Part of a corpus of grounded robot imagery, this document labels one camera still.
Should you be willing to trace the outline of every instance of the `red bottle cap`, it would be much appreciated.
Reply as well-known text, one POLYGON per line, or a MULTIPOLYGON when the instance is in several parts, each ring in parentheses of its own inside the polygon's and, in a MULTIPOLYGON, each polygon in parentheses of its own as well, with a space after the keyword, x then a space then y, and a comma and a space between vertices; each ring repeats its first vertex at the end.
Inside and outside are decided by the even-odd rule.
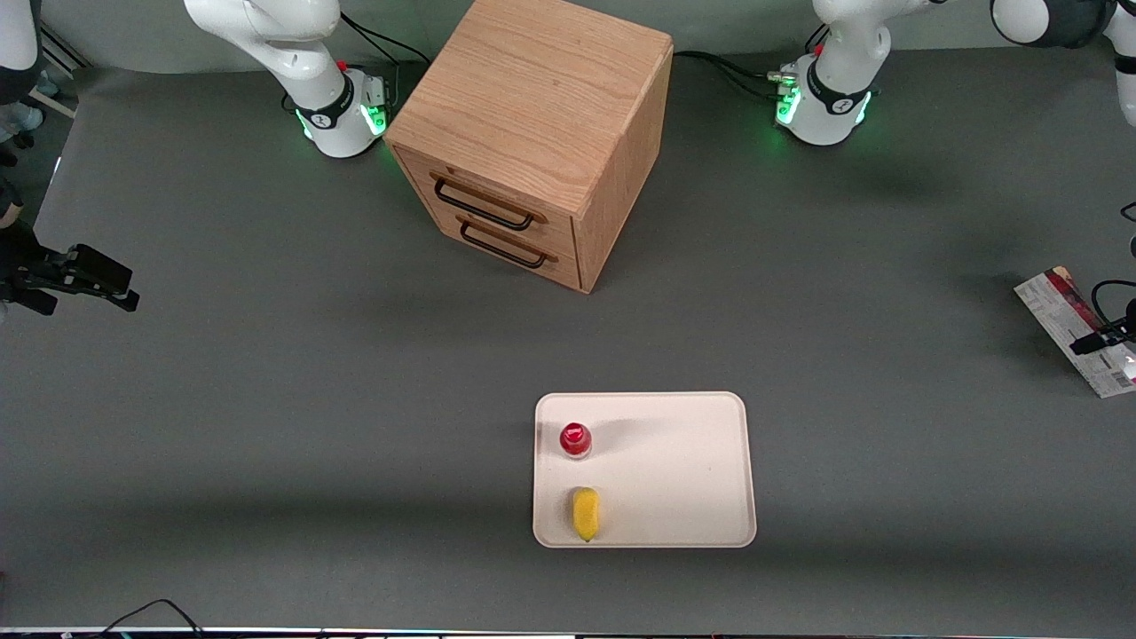
POLYGON ((592 432, 584 424, 573 422, 560 431, 560 448, 574 457, 583 455, 592 448, 592 432))

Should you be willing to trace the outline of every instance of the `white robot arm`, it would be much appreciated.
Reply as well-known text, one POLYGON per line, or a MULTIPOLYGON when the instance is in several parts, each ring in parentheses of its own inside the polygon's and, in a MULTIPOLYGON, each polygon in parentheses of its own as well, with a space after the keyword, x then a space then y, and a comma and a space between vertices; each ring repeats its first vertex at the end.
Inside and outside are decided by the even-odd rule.
POLYGON ((1003 38, 1025 47, 1088 44, 1102 33, 1117 50, 1117 88, 1128 124, 1136 126, 1136 3, 1131 0, 991 0, 1003 38))
POLYGON ((836 144, 863 119, 869 86, 892 51, 884 23, 945 0, 813 0, 832 33, 818 56, 809 52, 784 65, 787 78, 777 124, 817 146, 836 144))
POLYGON ((0 66, 24 70, 39 57, 32 6, 27 0, 0 0, 0 66))
MULTIPOLYGON (((869 86, 892 49, 884 23, 946 0, 813 0, 832 30, 819 55, 775 74, 783 83, 776 122, 801 140, 836 144, 863 121, 869 86)), ((1136 126, 1136 0, 991 0, 994 26, 1027 47, 1083 47, 1102 33, 1117 50, 1125 118, 1136 126)))
POLYGON ((36 32, 28 0, 0 0, 0 105, 19 100, 35 86, 36 32))
POLYGON ((340 22, 339 0, 185 0, 185 8, 276 76, 325 155, 361 153, 386 130, 383 80, 341 67, 320 42, 340 22))

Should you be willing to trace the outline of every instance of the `wooden cabinet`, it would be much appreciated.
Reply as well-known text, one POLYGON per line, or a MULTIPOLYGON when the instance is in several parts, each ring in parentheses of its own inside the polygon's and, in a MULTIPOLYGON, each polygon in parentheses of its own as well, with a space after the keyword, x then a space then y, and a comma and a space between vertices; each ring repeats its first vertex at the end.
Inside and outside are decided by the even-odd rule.
POLYGON ((477 0, 386 132, 438 229, 591 292, 659 155, 670 36, 477 0))

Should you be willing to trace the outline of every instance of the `drawer handle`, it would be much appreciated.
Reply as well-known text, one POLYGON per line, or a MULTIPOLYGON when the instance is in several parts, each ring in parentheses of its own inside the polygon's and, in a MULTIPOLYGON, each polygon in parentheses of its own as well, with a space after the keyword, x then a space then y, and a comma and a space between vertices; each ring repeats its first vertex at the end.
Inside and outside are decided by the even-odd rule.
POLYGON ((483 249, 490 251, 493 255, 503 257, 503 258, 508 259, 509 262, 511 262, 513 264, 519 264, 520 266, 524 266, 525 268, 532 268, 533 271, 536 271, 537 268, 541 267, 541 265, 544 264, 544 260, 548 259, 548 257, 549 257, 549 256, 546 256, 544 254, 541 254, 541 257, 538 259, 536 259, 535 262, 528 262, 527 259, 519 258, 519 257, 512 255, 511 252, 509 252, 507 250, 499 249, 499 248, 494 247, 493 244, 491 244, 488 242, 485 242, 485 241, 478 240, 477 238, 474 238, 469 233, 466 233, 466 231, 468 231, 468 230, 469 230, 469 223, 468 222, 462 222, 461 223, 461 239, 462 240, 466 240, 467 242, 469 242, 470 244, 474 244, 475 247, 483 248, 483 249))
POLYGON ((519 223, 518 222, 509 222, 508 219, 501 217, 500 215, 493 215, 492 213, 490 213, 487 210, 484 210, 484 209, 481 209, 481 208, 477 208, 474 205, 469 205, 469 204, 466 204, 466 202, 463 202, 463 201, 461 201, 459 199, 451 198, 450 196, 446 196, 445 193, 442 192, 442 188, 445 186, 445 185, 446 185, 445 184, 445 179, 444 177, 438 177, 437 182, 434 183, 434 194, 437 196, 437 199, 442 200, 443 202, 445 202, 445 204, 448 204, 450 206, 456 206, 456 207, 460 208, 461 210, 463 210, 466 213, 476 215, 477 217, 481 217, 481 218, 484 218, 484 219, 488 219, 490 222, 492 222, 494 224, 500 224, 501 226, 504 226, 506 229, 509 229, 510 231, 524 231, 525 229, 528 229, 529 224, 533 223, 533 214, 526 215, 525 219, 521 221, 521 222, 519 222, 519 223))

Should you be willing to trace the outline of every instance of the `yellow object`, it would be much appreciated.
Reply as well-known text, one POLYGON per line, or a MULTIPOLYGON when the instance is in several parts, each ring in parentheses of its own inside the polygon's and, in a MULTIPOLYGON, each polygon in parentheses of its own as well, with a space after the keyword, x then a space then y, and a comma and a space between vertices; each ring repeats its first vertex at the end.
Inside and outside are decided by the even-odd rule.
POLYGON ((584 541, 591 541, 600 532, 600 493, 594 488, 577 488, 573 493, 571 523, 584 541))

